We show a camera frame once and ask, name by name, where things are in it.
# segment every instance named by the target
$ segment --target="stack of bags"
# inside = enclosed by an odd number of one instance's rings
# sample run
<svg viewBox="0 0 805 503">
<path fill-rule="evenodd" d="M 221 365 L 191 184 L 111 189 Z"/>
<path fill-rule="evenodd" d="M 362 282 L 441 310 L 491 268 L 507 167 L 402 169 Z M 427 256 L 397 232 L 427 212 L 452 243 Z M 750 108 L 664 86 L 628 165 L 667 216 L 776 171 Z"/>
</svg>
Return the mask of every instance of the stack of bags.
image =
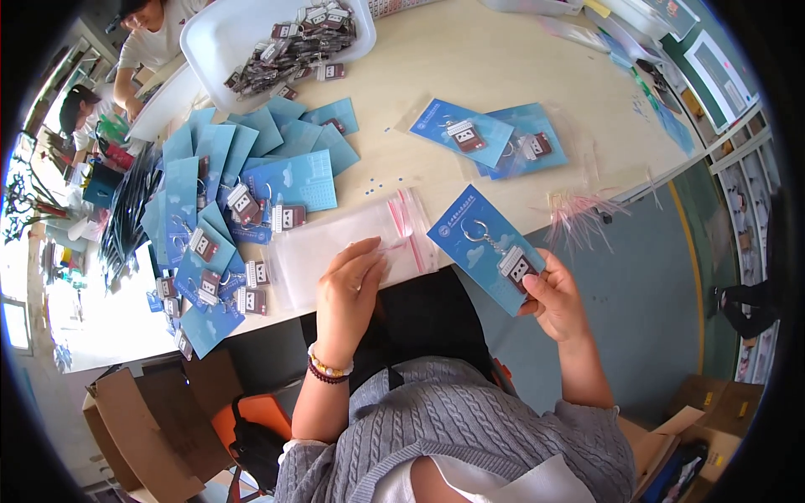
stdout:
<svg viewBox="0 0 805 503">
<path fill-rule="evenodd" d="M 267 313 L 266 264 L 236 245 L 265 245 L 308 212 L 335 208 L 333 177 L 359 160 L 344 139 L 358 131 L 349 98 L 306 111 L 274 97 L 220 124 L 214 114 L 194 110 L 165 141 L 163 183 L 142 218 L 163 272 L 151 310 L 165 312 L 188 359 L 194 349 L 204 357 L 246 314 Z M 182 298 L 191 304 L 184 312 Z"/>
</svg>

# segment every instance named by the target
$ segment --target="beaded bracelet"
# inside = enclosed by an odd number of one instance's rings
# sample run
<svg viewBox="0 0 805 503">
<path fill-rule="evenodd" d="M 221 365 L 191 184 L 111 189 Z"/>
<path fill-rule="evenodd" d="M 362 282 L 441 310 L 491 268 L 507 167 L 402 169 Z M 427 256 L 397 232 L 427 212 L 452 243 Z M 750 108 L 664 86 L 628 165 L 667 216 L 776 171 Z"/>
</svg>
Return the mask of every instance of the beaded bracelet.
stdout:
<svg viewBox="0 0 805 503">
<path fill-rule="evenodd" d="M 332 368 L 328 367 L 327 365 L 321 363 L 319 361 L 319 359 L 316 358 L 316 355 L 313 354 L 313 349 L 315 348 L 315 346 L 316 346 L 316 343 L 314 342 L 308 348 L 308 360 L 310 360 L 310 362 L 313 364 L 313 366 L 316 367 L 316 370 L 318 370 L 320 373 L 322 373 L 323 375 L 325 375 L 327 377 L 343 377 L 343 376 L 348 376 L 348 375 L 350 375 L 352 373 L 353 367 L 354 367 L 354 364 L 353 364 L 352 361 L 349 362 L 349 367 L 347 367 L 346 370 L 332 369 Z"/>
<path fill-rule="evenodd" d="M 314 376 L 316 376 L 316 379 L 322 381 L 325 384 L 340 384 L 349 379 L 349 376 L 342 375 L 341 377 L 332 377 L 327 375 L 326 373 L 322 373 L 320 370 L 316 368 L 315 365 L 313 365 L 313 360 L 310 357 L 308 358 L 308 370 L 310 370 L 311 373 Z"/>
</svg>

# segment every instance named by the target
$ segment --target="orange chair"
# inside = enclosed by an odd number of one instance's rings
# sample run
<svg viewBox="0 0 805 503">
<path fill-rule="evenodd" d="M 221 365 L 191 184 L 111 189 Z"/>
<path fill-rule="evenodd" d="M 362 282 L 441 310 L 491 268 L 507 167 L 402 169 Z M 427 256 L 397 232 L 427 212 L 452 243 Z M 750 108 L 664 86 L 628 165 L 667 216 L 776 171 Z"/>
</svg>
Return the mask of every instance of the orange chair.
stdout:
<svg viewBox="0 0 805 503">
<path fill-rule="evenodd" d="M 277 435 L 281 436 L 284 440 L 291 439 L 291 418 L 285 414 L 282 406 L 277 402 L 277 398 L 273 394 L 259 394 L 253 397 L 241 398 L 238 403 L 237 409 L 241 412 L 241 416 L 246 421 L 252 423 L 262 424 L 264 427 L 270 428 Z M 235 441 L 235 416 L 232 413 L 232 407 L 226 406 L 213 418 L 213 429 L 218 434 L 221 443 L 224 444 L 227 451 L 232 442 Z M 259 491 L 250 494 L 249 496 L 241 498 L 240 490 L 241 467 L 235 468 L 232 484 L 229 486 L 229 497 L 227 503 L 247 503 L 254 498 L 260 497 L 262 494 Z"/>
</svg>

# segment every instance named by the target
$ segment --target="yellow line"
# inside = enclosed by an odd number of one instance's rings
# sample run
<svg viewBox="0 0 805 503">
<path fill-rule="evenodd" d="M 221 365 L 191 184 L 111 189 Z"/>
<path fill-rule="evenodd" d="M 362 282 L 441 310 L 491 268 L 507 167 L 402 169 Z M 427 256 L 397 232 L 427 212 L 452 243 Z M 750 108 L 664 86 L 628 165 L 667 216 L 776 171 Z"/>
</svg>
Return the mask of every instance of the yellow line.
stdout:
<svg viewBox="0 0 805 503">
<path fill-rule="evenodd" d="M 676 192 L 674 180 L 668 182 L 668 188 L 671 190 L 671 197 L 674 198 L 676 211 L 679 213 L 679 219 L 682 221 L 682 229 L 685 231 L 685 239 L 687 239 L 687 251 L 691 255 L 691 263 L 693 265 L 693 279 L 696 282 L 696 301 L 699 303 L 699 369 L 698 373 L 702 373 L 704 367 L 704 301 L 702 299 L 702 278 L 699 272 L 699 261 L 696 260 L 696 248 L 693 246 L 693 236 L 691 235 L 691 228 L 687 225 L 687 218 L 685 217 L 685 210 L 682 208 L 682 201 L 679 200 L 679 194 Z"/>
</svg>

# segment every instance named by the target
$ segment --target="backpack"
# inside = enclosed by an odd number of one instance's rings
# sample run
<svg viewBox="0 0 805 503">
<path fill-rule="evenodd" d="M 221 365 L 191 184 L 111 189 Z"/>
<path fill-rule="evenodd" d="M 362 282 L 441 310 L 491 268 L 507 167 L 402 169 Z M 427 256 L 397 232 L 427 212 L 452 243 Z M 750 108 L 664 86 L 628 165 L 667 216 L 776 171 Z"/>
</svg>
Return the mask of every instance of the backpack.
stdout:
<svg viewBox="0 0 805 503">
<path fill-rule="evenodd" d="M 229 445 L 229 451 L 235 462 L 257 481 L 262 492 L 273 494 L 279 474 L 277 459 L 283 453 L 285 440 L 270 428 L 245 420 L 237 406 L 241 398 L 243 395 L 232 401 L 235 441 Z"/>
</svg>

